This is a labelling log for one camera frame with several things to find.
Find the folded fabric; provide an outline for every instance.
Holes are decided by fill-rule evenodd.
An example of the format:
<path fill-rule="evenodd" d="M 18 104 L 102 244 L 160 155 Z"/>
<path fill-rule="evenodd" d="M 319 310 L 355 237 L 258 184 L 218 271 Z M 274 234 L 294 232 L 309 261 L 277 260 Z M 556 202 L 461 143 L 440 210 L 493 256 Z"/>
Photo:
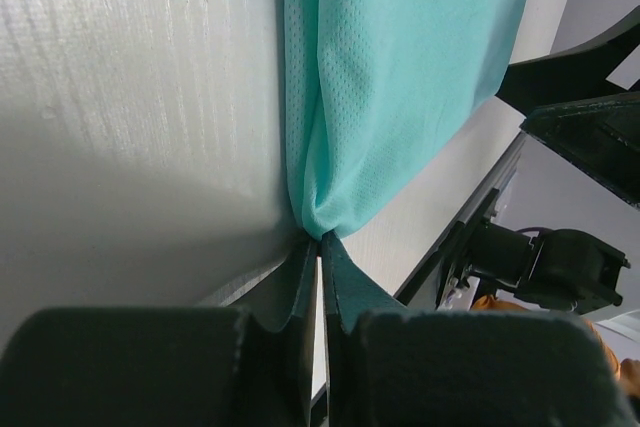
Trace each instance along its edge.
<path fill-rule="evenodd" d="M 371 219 L 498 89 L 525 0 L 284 0 L 298 224 Z"/>

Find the orange object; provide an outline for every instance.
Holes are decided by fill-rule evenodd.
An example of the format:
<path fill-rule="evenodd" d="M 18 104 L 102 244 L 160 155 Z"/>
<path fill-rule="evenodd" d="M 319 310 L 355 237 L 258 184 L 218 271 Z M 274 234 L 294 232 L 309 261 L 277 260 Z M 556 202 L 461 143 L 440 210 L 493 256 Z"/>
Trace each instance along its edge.
<path fill-rule="evenodd" d="M 521 305 L 515 304 L 513 302 L 507 302 L 507 301 L 504 301 L 504 300 L 498 300 L 493 295 L 485 295 L 483 297 L 480 297 L 478 300 L 475 301 L 475 303 L 471 307 L 471 310 L 516 310 L 516 311 L 527 311 L 527 309 L 525 309 Z M 589 326 L 591 331 L 595 334 L 595 336 L 600 341 L 600 345 L 602 345 L 602 349 L 604 350 L 604 353 L 607 356 L 607 360 L 609 361 L 609 364 L 611 365 L 611 369 L 613 370 L 613 374 L 615 375 L 616 379 L 620 380 L 620 362 L 618 361 L 618 358 L 616 357 L 616 354 L 614 354 L 613 351 L 609 348 L 609 346 L 607 346 L 607 344 L 604 343 L 604 341 L 602 340 L 602 337 L 600 337 L 600 334 L 593 327 L 591 322 L 589 322 L 587 319 L 582 319 L 582 320 L 584 320 L 584 322 Z"/>

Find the turquoise garment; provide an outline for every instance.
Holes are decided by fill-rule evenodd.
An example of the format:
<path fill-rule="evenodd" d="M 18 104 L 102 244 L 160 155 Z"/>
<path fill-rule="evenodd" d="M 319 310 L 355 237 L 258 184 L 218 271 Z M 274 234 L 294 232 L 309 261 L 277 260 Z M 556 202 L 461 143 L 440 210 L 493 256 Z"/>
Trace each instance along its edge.
<path fill-rule="evenodd" d="M 358 230 L 492 96 L 525 0 L 284 0 L 289 195 Z"/>

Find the teal cloth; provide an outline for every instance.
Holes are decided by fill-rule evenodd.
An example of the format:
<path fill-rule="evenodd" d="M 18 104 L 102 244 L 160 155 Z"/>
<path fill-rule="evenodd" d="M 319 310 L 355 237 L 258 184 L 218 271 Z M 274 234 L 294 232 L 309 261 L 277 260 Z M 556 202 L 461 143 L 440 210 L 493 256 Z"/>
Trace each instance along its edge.
<path fill-rule="evenodd" d="M 525 0 L 284 0 L 296 220 L 362 227 L 495 94 Z"/>

